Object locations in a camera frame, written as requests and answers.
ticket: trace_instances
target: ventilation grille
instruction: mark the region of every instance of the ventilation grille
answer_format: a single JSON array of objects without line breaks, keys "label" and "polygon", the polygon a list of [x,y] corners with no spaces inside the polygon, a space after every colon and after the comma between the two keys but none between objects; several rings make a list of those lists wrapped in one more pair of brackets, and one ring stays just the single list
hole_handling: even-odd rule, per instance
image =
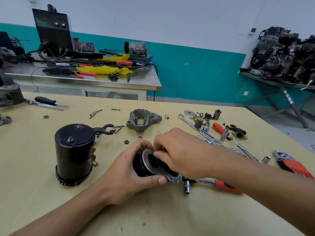
[{"label": "ventilation grille", "polygon": [[56,38],[58,42],[58,47],[69,48],[67,42],[67,36],[64,32],[56,31]]}]

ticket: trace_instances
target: hand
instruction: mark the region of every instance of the hand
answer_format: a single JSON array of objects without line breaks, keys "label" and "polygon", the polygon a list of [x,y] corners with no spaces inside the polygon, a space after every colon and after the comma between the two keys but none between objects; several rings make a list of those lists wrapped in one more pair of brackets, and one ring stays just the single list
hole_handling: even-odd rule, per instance
[{"label": "hand", "polygon": [[167,183],[164,176],[140,177],[134,171],[133,159],[145,149],[153,150],[152,144],[143,139],[136,140],[116,157],[105,174],[95,183],[105,195],[107,204],[122,204],[141,190]]},{"label": "hand", "polygon": [[217,159],[224,150],[180,128],[173,128],[156,136],[154,151],[154,156],[165,162],[171,170],[190,179],[199,179],[215,178]]}]

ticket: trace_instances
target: metal disc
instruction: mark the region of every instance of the metal disc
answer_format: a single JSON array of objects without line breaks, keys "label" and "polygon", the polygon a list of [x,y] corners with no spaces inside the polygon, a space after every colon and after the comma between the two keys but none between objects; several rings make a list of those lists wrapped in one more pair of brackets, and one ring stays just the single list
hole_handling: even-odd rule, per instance
[{"label": "metal disc", "polygon": [[186,114],[187,116],[195,116],[195,113],[193,111],[190,111],[190,110],[184,111],[184,114]]}]

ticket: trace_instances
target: metal stand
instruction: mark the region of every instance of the metal stand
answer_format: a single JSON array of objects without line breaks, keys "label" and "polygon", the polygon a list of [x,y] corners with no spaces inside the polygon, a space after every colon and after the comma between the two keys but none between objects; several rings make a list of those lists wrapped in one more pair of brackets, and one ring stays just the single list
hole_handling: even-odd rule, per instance
[{"label": "metal stand", "polygon": [[[266,88],[265,86],[268,86],[269,88],[272,87],[275,91],[272,92],[272,93],[267,93],[266,92]],[[267,83],[263,83],[263,82],[258,82],[258,86],[261,90],[261,92],[265,95],[261,98],[258,98],[250,103],[247,103],[244,107],[247,108],[249,111],[251,111],[252,113],[256,114],[257,116],[259,116],[260,118],[262,119],[265,119],[265,118],[268,118],[268,117],[271,117],[271,116],[274,116],[274,115],[277,115],[277,114],[280,114],[280,113],[284,113],[286,115],[288,115],[289,117],[299,121],[300,123],[302,123],[303,127],[304,128],[310,128],[309,125],[305,122],[304,118],[302,117],[300,111],[297,109],[298,106],[302,105],[302,104],[305,104],[306,102],[312,100],[315,98],[315,95],[311,95],[308,99],[305,99],[303,101],[300,101],[298,103],[295,103],[293,101],[293,99],[291,98],[291,96],[289,95],[288,91],[287,91],[287,88],[284,87],[284,86],[271,86]],[[276,103],[273,101],[273,99],[271,98],[273,95],[276,95],[278,93],[282,92],[283,95],[285,96],[285,98],[287,99],[288,103],[289,103],[289,107],[285,107],[285,108],[279,108]],[[260,102],[264,99],[268,99],[268,101],[270,102],[270,104],[274,107],[275,111],[270,113],[270,114],[267,114],[267,115],[264,115],[264,116],[261,116],[259,115],[257,112],[255,112],[250,105],[253,105],[254,103],[257,103],[257,102]],[[292,109],[294,111],[294,113],[296,114],[293,115],[289,112],[287,112],[287,110],[289,109]]]}]

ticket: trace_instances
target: person's right hand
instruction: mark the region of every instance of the person's right hand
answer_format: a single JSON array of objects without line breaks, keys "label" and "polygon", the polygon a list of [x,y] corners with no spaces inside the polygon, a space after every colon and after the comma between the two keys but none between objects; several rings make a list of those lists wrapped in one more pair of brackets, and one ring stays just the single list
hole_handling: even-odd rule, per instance
[{"label": "person's right hand", "polygon": [[181,130],[173,128],[154,140],[154,156],[169,168],[190,178],[215,178],[222,148],[209,144]]}]

